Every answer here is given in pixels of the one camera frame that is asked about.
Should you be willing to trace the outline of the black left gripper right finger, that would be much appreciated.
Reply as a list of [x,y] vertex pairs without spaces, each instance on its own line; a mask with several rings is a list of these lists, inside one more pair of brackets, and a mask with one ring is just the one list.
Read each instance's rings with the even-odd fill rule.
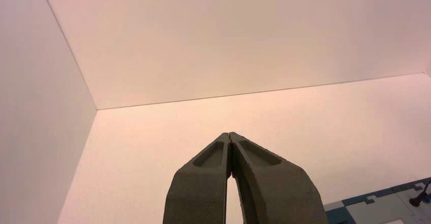
[[230,139],[244,223],[328,223],[303,168],[235,132]]

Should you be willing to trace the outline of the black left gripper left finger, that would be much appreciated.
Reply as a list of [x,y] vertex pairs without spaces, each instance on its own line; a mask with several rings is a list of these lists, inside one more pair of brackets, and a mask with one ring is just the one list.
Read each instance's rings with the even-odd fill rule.
[[163,223],[225,223],[231,165],[230,136],[222,133],[174,174]]

